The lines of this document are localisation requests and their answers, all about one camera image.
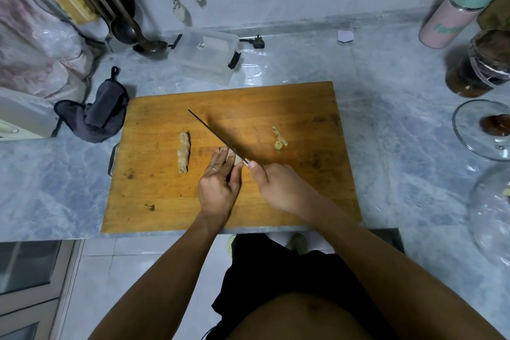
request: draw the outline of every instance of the wooden cutting board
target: wooden cutting board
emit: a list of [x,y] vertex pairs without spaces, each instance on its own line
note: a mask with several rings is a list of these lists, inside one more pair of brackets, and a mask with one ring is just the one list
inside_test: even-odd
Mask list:
[[[360,221],[347,149],[331,82],[312,82],[137,97],[131,100],[101,231],[185,230],[200,210],[197,184],[220,141],[242,157],[289,164],[322,195]],[[289,145],[278,151],[276,126]],[[179,174],[179,134],[188,132],[188,173]],[[226,227],[295,226],[297,217],[272,209],[244,167],[242,187]]]

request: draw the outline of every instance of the thermos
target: thermos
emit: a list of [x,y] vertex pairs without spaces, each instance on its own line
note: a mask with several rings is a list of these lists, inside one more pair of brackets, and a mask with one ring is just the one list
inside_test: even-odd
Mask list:
[[428,47],[447,46],[493,0],[444,0],[420,31]]

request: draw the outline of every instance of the kitchen knife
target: kitchen knife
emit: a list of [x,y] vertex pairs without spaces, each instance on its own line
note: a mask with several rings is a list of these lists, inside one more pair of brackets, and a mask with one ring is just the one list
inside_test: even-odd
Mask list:
[[[227,146],[227,148],[232,149],[232,151],[233,151],[236,155],[238,155],[238,156],[239,156],[239,154],[237,153],[237,151],[236,151],[234,148],[232,148],[230,145],[228,145],[228,144],[227,144],[227,142],[226,142],[224,139],[222,139],[222,138],[218,135],[218,133],[216,133],[216,132],[215,132],[215,131],[213,131],[211,128],[209,128],[209,126],[208,126],[205,122],[203,122],[203,121],[200,119],[200,117],[198,117],[195,113],[193,113],[193,112],[192,112],[192,111],[190,111],[189,109],[188,109],[188,112],[190,112],[192,115],[194,115],[194,116],[195,116],[195,118],[196,118],[197,120],[199,120],[199,121],[200,121],[200,122],[201,122],[201,123],[202,123],[202,124],[203,124],[203,125],[204,125],[207,129],[208,129],[208,130],[209,130],[209,131],[211,131],[211,133],[212,133],[214,136],[218,137],[218,138],[220,139],[220,141],[221,141],[222,143],[224,143],[224,144]],[[245,158],[243,158],[243,157],[241,157],[241,156],[239,156],[239,157],[241,158],[241,160],[243,160],[244,165],[245,165],[245,166],[248,166],[248,160],[247,160],[247,159],[245,159]]]

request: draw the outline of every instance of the marble countertop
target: marble countertop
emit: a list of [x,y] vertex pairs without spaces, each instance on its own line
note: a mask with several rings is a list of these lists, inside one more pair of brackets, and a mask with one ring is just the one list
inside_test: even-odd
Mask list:
[[[264,50],[244,44],[242,67],[227,88],[333,81],[365,225],[399,227],[410,258],[510,337],[510,278],[481,255],[466,223],[469,192],[494,163],[457,140],[451,116],[465,99],[444,83],[477,27],[434,50],[419,42],[418,20],[349,25],[359,28],[347,44],[336,35],[345,24],[276,30],[264,36]],[[137,96],[222,88],[183,79],[168,60],[127,52],[103,57],[93,91],[111,66]],[[510,88],[484,98],[508,100]],[[101,236],[107,167],[119,139],[90,144],[63,126],[55,138],[0,143],[0,241]]]

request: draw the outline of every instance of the cabinet door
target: cabinet door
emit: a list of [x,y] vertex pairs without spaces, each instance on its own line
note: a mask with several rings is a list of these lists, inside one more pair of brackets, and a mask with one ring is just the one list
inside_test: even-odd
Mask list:
[[73,243],[0,243],[0,315],[58,298]]
[[0,317],[0,340],[48,340],[59,300]]

